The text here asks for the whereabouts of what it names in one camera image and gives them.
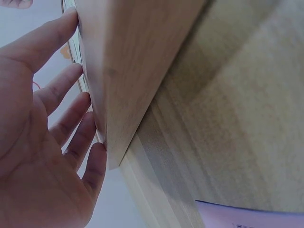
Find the paper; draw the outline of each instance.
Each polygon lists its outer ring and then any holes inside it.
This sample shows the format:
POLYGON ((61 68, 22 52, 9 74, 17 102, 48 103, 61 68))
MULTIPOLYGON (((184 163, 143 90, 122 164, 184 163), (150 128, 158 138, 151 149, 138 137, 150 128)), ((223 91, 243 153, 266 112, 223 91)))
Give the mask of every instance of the paper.
POLYGON ((258 211, 196 201, 206 228, 304 228, 304 214, 258 211))

